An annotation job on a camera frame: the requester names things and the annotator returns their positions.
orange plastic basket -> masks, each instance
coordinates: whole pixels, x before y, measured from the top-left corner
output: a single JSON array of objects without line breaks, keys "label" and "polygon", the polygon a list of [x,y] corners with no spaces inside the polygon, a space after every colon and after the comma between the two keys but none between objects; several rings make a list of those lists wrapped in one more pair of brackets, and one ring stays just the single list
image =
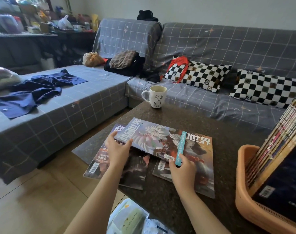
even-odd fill
[{"label": "orange plastic basket", "polygon": [[259,150],[255,145],[243,145],[238,150],[236,207],[240,214],[250,222],[271,234],[296,234],[296,223],[261,205],[248,195],[245,185],[245,166]]}]

coffee table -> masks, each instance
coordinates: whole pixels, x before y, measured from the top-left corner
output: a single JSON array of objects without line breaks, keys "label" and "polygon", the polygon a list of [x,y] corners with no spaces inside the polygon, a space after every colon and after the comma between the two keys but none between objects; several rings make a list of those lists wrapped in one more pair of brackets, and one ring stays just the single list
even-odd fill
[{"label": "coffee table", "polygon": [[[244,219],[235,206],[238,149],[244,144],[262,145],[266,139],[265,135],[251,134],[232,124],[216,121],[173,105],[164,104],[162,108],[154,109],[149,103],[143,102],[72,152],[90,164],[114,124],[128,124],[133,117],[212,137],[215,199],[198,194],[199,197],[232,234],[267,233]],[[123,186],[119,186],[119,190],[173,232],[194,233],[173,183],[152,175],[157,162],[158,158],[150,157],[143,191]]]}]

white mug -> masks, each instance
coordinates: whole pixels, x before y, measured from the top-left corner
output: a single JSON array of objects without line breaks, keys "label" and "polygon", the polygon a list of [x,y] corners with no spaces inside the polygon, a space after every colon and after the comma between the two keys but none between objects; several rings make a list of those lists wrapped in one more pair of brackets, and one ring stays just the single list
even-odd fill
[{"label": "white mug", "polygon": [[[145,99],[144,94],[149,93],[149,100]],[[145,90],[141,93],[142,98],[150,103],[153,108],[161,108],[166,99],[167,88],[163,86],[151,86],[149,91]]]}]

person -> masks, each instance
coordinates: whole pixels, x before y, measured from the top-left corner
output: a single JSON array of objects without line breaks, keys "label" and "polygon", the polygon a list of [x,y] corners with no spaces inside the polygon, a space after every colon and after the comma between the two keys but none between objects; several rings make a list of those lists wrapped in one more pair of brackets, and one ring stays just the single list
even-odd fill
[{"label": "person", "polygon": [[[121,174],[133,142],[130,139],[125,145],[120,145],[114,140],[116,134],[117,132],[113,132],[106,140],[110,159],[109,168],[64,234],[105,234],[107,232]],[[169,167],[174,186],[195,232],[197,234],[230,233],[195,193],[195,164],[182,154],[180,157],[183,162],[180,168],[177,168],[172,160],[169,161]]]}]

dog illustration on mug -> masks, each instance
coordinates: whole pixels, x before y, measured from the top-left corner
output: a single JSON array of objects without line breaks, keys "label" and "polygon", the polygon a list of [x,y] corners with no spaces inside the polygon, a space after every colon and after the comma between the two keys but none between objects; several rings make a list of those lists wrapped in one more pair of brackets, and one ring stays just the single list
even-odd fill
[{"label": "dog illustration on mug", "polygon": [[157,108],[158,107],[160,107],[161,106],[161,99],[163,98],[163,96],[161,95],[161,94],[158,94],[156,97],[155,97],[155,99],[157,100],[157,101],[155,101],[154,103],[153,103],[153,105],[154,106],[156,106]]}]

